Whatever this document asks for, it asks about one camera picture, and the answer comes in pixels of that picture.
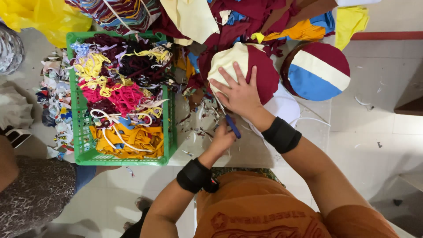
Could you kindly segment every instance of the white table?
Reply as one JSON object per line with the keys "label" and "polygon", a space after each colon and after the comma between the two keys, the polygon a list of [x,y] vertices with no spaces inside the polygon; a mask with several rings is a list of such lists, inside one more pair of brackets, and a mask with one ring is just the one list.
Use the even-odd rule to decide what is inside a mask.
{"label": "white table", "polygon": [[[333,43],[333,41],[333,37],[328,37],[324,40],[326,43]],[[271,59],[273,60],[274,66],[278,72],[286,55],[291,52],[298,43],[298,41],[288,41],[287,44],[283,45],[281,49],[283,50],[284,56],[281,58],[277,58],[272,55]],[[332,100],[313,102],[298,97],[294,98],[299,102],[302,117],[320,119],[319,116],[321,116],[330,124]],[[181,132],[183,128],[184,131],[186,131],[191,127],[193,129],[202,127],[206,131],[213,129],[215,125],[213,117],[210,116],[204,118],[203,120],[199,120],[198,117],[200,110],[201,107],[198,107],[197,113],[192,113],[189,119],[183,122],[182,125],[178,125],[178,149],[170,158],[168,165],[184,166],[191,159],[198,157],[210,145],[211,141],[208,136],[204,136],[204,138],[201,136],[195,136],[194,142],[194,133],[198,132]],[[186,102],[181,95],[177,95],[176,121],[181,121],[188,115],[188,113],[188,102]],[[278,154],[273,147],[270,146],[268,149],[259,136],[257,136],[253,131],[249,131],[243,127],[245,126],[249,128],[248,123],[246,123],[238,115],[235,115],[235,118],[237,121],[237,128],[243,132],[242,138],[237,140],[229,151],[227,151],[214,166],[249,168],[277,168],[288,166],[282,156]],[[299,130],[303,136],[313,142],[320,149],[326,151],[329,141],[329,126],[314,120],[303,119],[298,120],[297,130]],[[193,156],[187,155],[182,150],[190,152]]]}

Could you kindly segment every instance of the foot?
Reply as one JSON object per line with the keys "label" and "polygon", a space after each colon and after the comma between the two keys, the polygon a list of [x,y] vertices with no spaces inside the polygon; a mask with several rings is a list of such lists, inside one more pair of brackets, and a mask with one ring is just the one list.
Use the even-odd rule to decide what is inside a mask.
{"label": "foot", "polygon": [[124,225],[124,230],[126,231],[127,229],[129,229],[131,226],[133,226],[134,225],[134,223],[131,223],[131,222],[129,222],[129,221],[127,221],[127,222],[125,222],[125,225]]}
{"label": "foot", "polygon": [[137,198],[137,200],[135,201],[135,206],[137,206],[140,211],[143,211],[145,208],[151,207],[152,204],[153,200],[143,196]]}

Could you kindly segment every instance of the white tile floor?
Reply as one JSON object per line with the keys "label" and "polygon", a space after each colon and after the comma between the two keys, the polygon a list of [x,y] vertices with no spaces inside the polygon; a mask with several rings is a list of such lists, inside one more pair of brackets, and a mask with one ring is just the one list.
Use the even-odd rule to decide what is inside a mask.
{"label": "white tile floor", "polygon": [[[54,47],[34,30],[21,33],[27,55],[20,72],[7,80],[21,86],[34,103],[32,88],[38,85],[40,60]],[[351,68],[351,84],[332,101],[331,133],[328,155],[368,200],[378,201],[392,194],[386,189],[401,172],[423,170],[423,117],[395,115],[393,108],[415,72],[421,68],[423,41],[355,41],[344,50]],[[367,111],[354,96],[375,108]],[[34,132],[44,130],[35,114]],[[31,143],[52,140],[36,134]],[[28,148],[25,153],[43,158],[45,152]],[[126,221],[137,221],[141,212],[134,205],[139,195],[154,199],[176,177],[180,167],[135,167],[103,173],[84,187],[51,225],[90,238],[116,238]],[[273,170],[298,199],[317,210],[302,178],[291,168]],[[179,237],[194,234],[194,204],[191,203],[177,223]]]}

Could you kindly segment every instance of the black wrist strap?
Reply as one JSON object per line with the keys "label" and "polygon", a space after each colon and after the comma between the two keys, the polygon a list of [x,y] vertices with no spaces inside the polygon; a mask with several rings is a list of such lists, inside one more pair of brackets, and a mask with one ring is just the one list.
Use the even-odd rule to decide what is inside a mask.
{"label": "black wrist strap", "polygon": [[279,117],[276,117],[270,128],[261,134],[281,154],[295,148],[302,137],[301,132]]}
{"label": "black wrist strap", "polygon": [[196,194],[201,188],[208,193],[214,193],[219,189],[219,183],[212,179],[210,169],[204,167],[198,158],[191,160],[179,171],[176,181],[181,188]]}

